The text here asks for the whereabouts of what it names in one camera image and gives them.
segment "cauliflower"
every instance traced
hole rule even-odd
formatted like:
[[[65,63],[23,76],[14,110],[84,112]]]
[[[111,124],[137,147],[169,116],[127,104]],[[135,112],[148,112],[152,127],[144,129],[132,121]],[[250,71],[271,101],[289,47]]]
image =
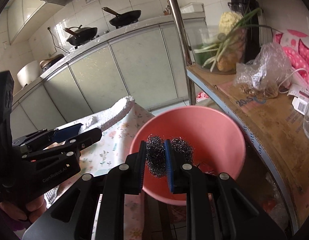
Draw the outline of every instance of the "cauliflower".
[[[224,12],[219,21],[219,32],[228,34],[241,19],[242,16],[240,14],[235,12]]]

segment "floral tablecloth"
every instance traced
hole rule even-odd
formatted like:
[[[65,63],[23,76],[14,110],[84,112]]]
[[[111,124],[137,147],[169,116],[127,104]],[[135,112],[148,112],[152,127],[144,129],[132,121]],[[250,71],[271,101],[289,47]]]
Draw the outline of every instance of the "floral tablecloth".
[[[92,114],[76,121],[70,122],[59,128],[65,128],[75,123],[85,124],[87,120],[102,112]],[[59,186],[58,199],[78,178],[85,173],[93,176],[107,174],[110,169],[125,162],[130,145],[137,131],[153,117],[151,113],[138,104],[133,104],[128,114],[109,129],[103,131],[99,142],[81,151],[81,172],[66,180]],[[124,239],[138,240],[142,238],[144,226],[144,195],[125,195],[124,201]]]

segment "finger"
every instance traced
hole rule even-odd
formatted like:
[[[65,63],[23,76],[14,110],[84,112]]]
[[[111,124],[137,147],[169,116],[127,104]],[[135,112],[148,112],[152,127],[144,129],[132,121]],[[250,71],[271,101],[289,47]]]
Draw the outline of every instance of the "finger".
[[[9,202],[1,202],[0,208],[14,220],[27,220],[27,215],[20,208]]]
[[[43,202],[44,202],[44,196],[42,195],[42,196],[36,198],[35,200],[32,200],[30,203],[25,205],[25,207],[27,208],[27,210],[32,212],[32,211],[35,211],[38,208],[40,208],[42,206]]]
[[[41,207],[39,207],[36,211],[33,211],[29,215],[29,220],[31,223],[34,223],[45,211],[47,210],[47,203],[44,200]]]

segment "pink plastic bucket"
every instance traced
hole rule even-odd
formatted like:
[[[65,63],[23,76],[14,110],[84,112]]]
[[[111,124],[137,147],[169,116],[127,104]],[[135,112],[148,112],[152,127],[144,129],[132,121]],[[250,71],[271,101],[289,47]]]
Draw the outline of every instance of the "pink plastic bucket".
[[[136,134],[130,153],[138,152],[140,142],[149,135],[164,139],[181,137],[194,148],[194,163],[204,162],[217,173],[226,172],[236,179],[243,167],[246,147],[243,135],[227,115],[208,107],[183,106],[149,120]],[[153,198],[171,205],[186,205],[185,194],[173,195],[167,177],[158,179],[147,168],[143,190]]]

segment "frying pan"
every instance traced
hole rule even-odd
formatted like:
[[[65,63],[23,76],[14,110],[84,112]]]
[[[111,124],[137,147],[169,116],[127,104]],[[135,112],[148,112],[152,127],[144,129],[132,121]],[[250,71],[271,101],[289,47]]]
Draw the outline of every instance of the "frying pan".
[[[67,33],[70,33],[71,36],[67,39],[67,42],[69,42],[73,46],[80,46],[84,44],[86,41],[91,40],[94,36],[96,36],[96,33],[98,31],[97,27],[91,28],[91,27],[84,27],[81,28],[82,25],[79,27],[71,27],[71,28],[64,28],[63,30]]]
[[[140,15],[141,15],[140,10],[126,12],[124,14],[119,14],[119,13],[111,10],[108,7],[102,7],[102,10],[116,16],[115,18],[113,18],[109,21],[109,23],[112,26],[115,26],[116,28],[126,26],[126,25],[129,25],[132,22],[138,21]]]

